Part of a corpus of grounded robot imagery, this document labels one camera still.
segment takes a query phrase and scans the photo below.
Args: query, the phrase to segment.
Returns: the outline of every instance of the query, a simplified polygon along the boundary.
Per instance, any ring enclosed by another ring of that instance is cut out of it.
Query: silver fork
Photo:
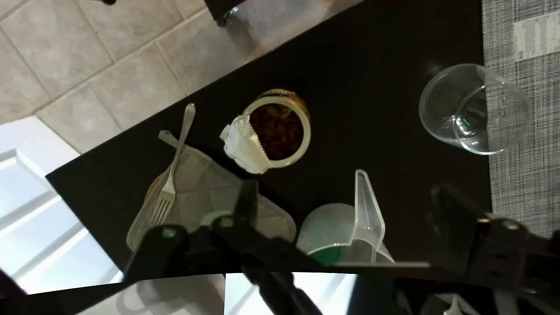
[[[162,184],[162,189],[158,191],[158,196],[153,203],[150,226],[157,226],[157,224],[164,223],[164,219],[167,217],[167,214],[174,203],[174,168],[176,168],[176,161],[179,158],[179,153],[183,149],[183,144],[186,140],[188,130],[192,126],[193,114],[195,114],[195,107],[193,107],[193,104],[188,104],[185,107],[183,118],[181,118],[181,128],[179,128],[178,146],[174,149],[172,161],[165,172],[165,181]]]

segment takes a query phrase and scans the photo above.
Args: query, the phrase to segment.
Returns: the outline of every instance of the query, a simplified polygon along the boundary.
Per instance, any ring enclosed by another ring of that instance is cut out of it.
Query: black table
[[[480,63],[475,0],[363,2],[290,41],[270,55],[186,97],[172,107],[46,175],[108,256],[123,266],[125,231],[144,189],[171,161],[158,130],[179,130],[181,111],[197,105],[186,139],[230,172],[218,133],[258,93],[295,91],[311,112],[312,139],[290,168],[270,170],[260,191],[297,224],[314,207],[353,203],[353,172],[361,168],[386,221],[396,259],[424,259],[428,189],[451,182],[489,210],[487,160],[430,139],[417,121],[417,98],[437,70]]]

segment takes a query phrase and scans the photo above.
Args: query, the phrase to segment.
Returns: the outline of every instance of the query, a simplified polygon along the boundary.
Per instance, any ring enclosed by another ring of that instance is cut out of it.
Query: fork
[[[188,130],[192,126],[193,121],[193,114],[195,114],[195,107],[193,104],[188,104],[185,107],[183,118],[181,118],[181,128],[179,128],[179,137],[178,137],[178,144],[174,149],[174,156],[172,161],[165,172],[165,181],[162,184],[162,189],[158,191],[157,202],[153,203],[153,210],[151,210],[151,221],[148,223],[148,226],[157,226],[162,224],[164,219],[167,217],[172,203],[174,203],[174,168],[176,168],[176,161],[179,158],[179,153],[183,149],[183,144],[186,140]]]

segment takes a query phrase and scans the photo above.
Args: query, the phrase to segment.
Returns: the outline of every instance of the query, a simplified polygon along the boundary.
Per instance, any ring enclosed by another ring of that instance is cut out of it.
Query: tile floor
[[[1,0],[0,125],[36,114],[78,153],[360,0]]]

